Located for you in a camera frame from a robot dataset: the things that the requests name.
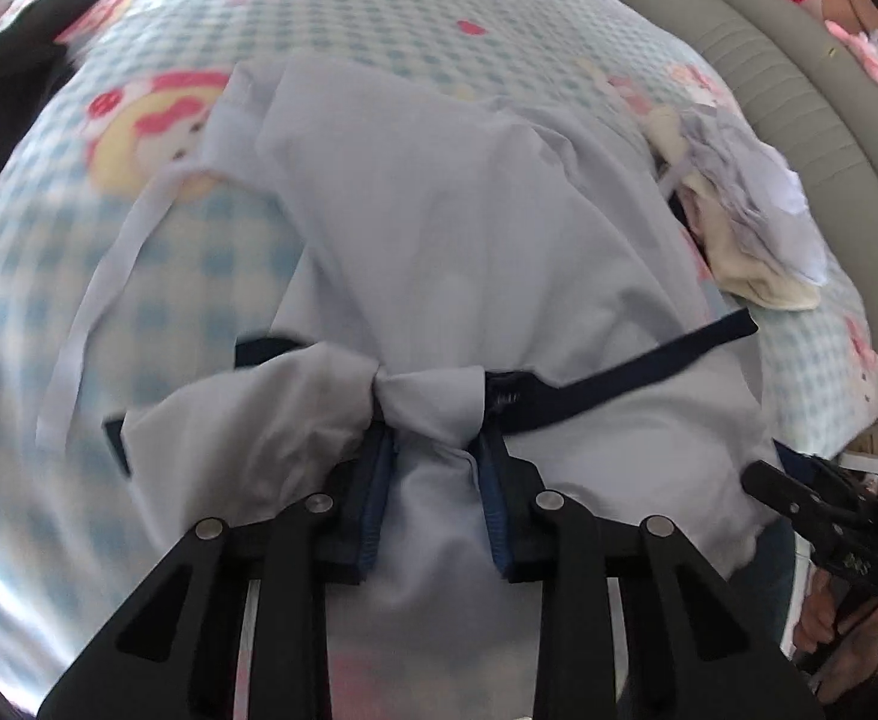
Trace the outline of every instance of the pink flower print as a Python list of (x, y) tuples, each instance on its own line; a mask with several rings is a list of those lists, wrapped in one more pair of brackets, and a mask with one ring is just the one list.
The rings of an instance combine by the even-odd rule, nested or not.
[(726, 88), (719, 81), (703, 73), (697, 66), (669, 65), (666, 71), (672, 80), (685, 86), (694, 103), (723, 107), (738, 113), (738, 105)]
[(872, 370), (878, 362), (878, 355), (865, 340), (865, 334), (852, 317), (845, 317), (846, 329), (849, 330), (849, 341), (852, 342), (855, 354), (862, 363), (864, 370)]
[(468, 22), (465, 19), (459, 20), (456, 24), (467, 35), (484, 35), (486, 33), (486, 30), (477, 23)]

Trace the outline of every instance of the black strap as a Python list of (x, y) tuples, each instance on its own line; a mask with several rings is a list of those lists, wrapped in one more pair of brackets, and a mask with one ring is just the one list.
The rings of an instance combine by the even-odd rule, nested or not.
[(106, 434), (106, 440), (109, 442), (113, 457), (119, 464), (122, 474), (128, 479), (133, 475), (129, 469), (129, 459), (126, 457), (126, 445), (122, 442), (122, 423), (126, 420), (126, 415), (117, 416), (113, 419), (107, 419), (102, 423), (102, 429)]
[(548, 427), (634, 389), (666, 381), (716, 346), (751, 336), (757, 330), (749, 312), (741, 309), (634, 360), (567, 386), (548, 385), (529, 370), (488, 372), (486, 418), (495, 418), (507, 436)]
[(287, 352), (294, 352), (309, 346), (286, 336), (250, 336), (236, 341), (236, 368), (263, 365), (273, 358)]

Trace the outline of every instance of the black clamp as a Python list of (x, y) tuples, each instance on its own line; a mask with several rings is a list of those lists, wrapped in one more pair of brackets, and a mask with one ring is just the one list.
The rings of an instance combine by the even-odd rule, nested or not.
[[(801, 455), (776, 444), (784, 471), (770, 464), (750, 464), (742, 474), (746, 493), (788, 518), (796, 533), (812, 547), (815, 565), (845, 581), (848, 591), (838, 599), (836, 626), (864, 604), (878, 602), (878, 495), (860, 480), (822, 458)], [(799, 669), (816, 674), (845, 635), (797, 661)]]
[(373, 422), (321, 493), (271, 520), (204, 519), (143, 580), (39, 709), (39, 720), (230, 720), (249, 583), (260, 580), (249, 720), (332, 720), (324, 584), (375, 562), (393, 466)]
[(608, 579), (618, 579), (632, 717), (812, 720), (822, 709), (709, 562), (666, 517), (595, 517), (510, 456), (495, 420), (470, 447), (493, 559), (543, 582), (535, 720), (615, 718)]

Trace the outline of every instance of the bed sheet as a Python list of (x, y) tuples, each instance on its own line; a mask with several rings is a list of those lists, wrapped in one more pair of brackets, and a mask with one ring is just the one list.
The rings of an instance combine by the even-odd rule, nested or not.
[[(36, 449), (39, 403), (92, 270), (148, 177), (196, 141), (234, 63), (314, 50), (463, 100), (569, 105), (649, 170), (630, 101), (735, 107), (692, 49), (615, 0), (121, 0), (116, 13), (0, 178), (0, 687), (27, 709), (159, 557), (102, 420), (229, 370), (236, 337), (268, 327), (298, 262), (272, 199), (188, 185), (92, 338), (66, 454)], [(789, 389), (807, 343), (822, 345), (803, 333), (850, 344), (842, 320), (796, 329), (780, 314), (759, 322), (776, 348), (777, 322), (801, 343), (776, 358), (772, 391), (777, 373)]]

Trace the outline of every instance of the white cloth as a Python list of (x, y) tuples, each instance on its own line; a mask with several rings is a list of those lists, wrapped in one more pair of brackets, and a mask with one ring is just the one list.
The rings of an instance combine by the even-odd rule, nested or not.
[(690, 161), (714, 183), (742, 250), (808, 284), (825, 284), (826, 242), (786, 159), (724, 108), (693, 105), (680, 116)]
[[(381, 716), (529, 714), (539, 590), (495, 572), (461, 447), (481, 423), (483, 370), (531, 368), (564, 384), (701, 325), (695, 267), (649, 165), (601, 122), (569, 111), (460, 103), (312, 56), (239, 65), (212, 109), (200, 161), (277, 194), (306, 251), (274, 330), (327, 341), (331, 356), (305, 365), (296, 353), (225, 373), (173, 394), (151, 422), (127, 423), (140, 504), (179, 496), (177, 511), (188, 516), (181, 532), (206, 515), (249, 517), (231, 500), (255, 498), (260, 472), (268, 490), (304, 493), (308, 485), (282, 479), (284, 461), (266, 467), (268, 437), (282, 434), (283, 447), (308, 441), (288, 422), (311, 407), (282, 404), (306, 386), (301, 378), (316, 376), (343, 386), (320, 388), (312, 408), (352, 399), (379, 365), (375, 391), (399, 428), (396, 476), (375, 570), (358, 589), (327, 594), (333, 693), (338, 669), (361, 659)], [(350, 379), (329, 367), (349, 353), (331, 344), (375, 363), (356, 357)], [(510, 439), (509, 448), (595, 514), (672, 517), (729, 574), (749, 560), (770, 518), (738, 480), (748, 461), (777, 464), (761, 389), (757, 341), (745, 338), (663, 384)], [(317, 484), (330, 452), (349, 443), (343, 437), (367, 408), (367, 395), (360, 399), (335, 405), (335, 440), (300, 481)], [(253, 400), (265, 407), (239, 415)], [(188, 442), (167, 419), (190, 428)], [(240, 449), (254, 455), (248, 466), (224, 448), (238, 419)], [(154, 440), (140, 443), (137, 425), (146, 423)], [(244, 467), (252, 477), (236, 473), (222, 487), (191, 478)], [(201, 506), (183, 490), (202, 490)], [(277, 511), (280, 497), (255, 516)], [(174, 541), (166, 538), (163, 548)], [(353, 716), (345, 704), (336, 712)]]
[(669, 165), (658, 187), (664, 197), (678, 191), (690, 233), (705, 247), (715, 285), (764, 308), (802, 311), (819, 305), (818, 287), (741, 249), (715, 185), (692, 165), (679, 111), (658, 105), (642, 116), (641, 124), (649, 146)]
[(89, 287), (79, 302), (40, 404), (36, 421), (36, 445), (40, 448), (58, 454), (65, 450), (90, 334), (122, 295), (143, 244), (169, 213), (183, 181), (198, 169), (195, 162), (183, 161), (170, 165), (150, 181), (119, 228), (116, 242), (92, 271)]

